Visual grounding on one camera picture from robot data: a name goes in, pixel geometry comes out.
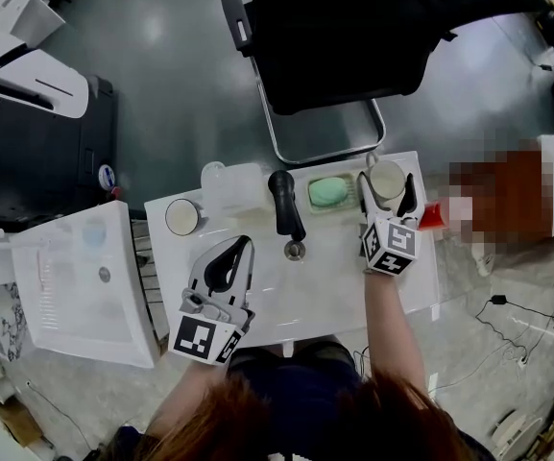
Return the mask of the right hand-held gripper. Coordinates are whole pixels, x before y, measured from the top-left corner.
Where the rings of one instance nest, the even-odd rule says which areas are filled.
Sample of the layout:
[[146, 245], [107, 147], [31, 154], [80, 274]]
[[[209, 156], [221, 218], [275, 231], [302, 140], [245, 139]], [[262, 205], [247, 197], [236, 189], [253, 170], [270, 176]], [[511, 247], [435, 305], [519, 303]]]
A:
[[365, 172], [357, 176], [356, 186], [360, 209], [365, 217], [359, 239], [366, 270], [399, 276], [418, 259], [420, 252], [418, 226], [421, 209], [415, 176], [413, 173], [406, 176], [397, 216], [380, 210]]

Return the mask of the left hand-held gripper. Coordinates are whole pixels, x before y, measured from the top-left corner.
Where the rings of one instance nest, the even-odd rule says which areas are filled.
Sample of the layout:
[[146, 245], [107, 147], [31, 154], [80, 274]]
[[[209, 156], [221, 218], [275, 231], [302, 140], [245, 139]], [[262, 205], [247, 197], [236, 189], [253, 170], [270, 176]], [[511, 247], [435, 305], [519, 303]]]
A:
[[[247, 235], [226, 239], [193, 264], [182, 292], [170, 351], [208, 365], [225, 365], [247, 334], [255, 313], [246, 305], [254, 245]], [[203, 295], [228, 295], [228, 303]]]

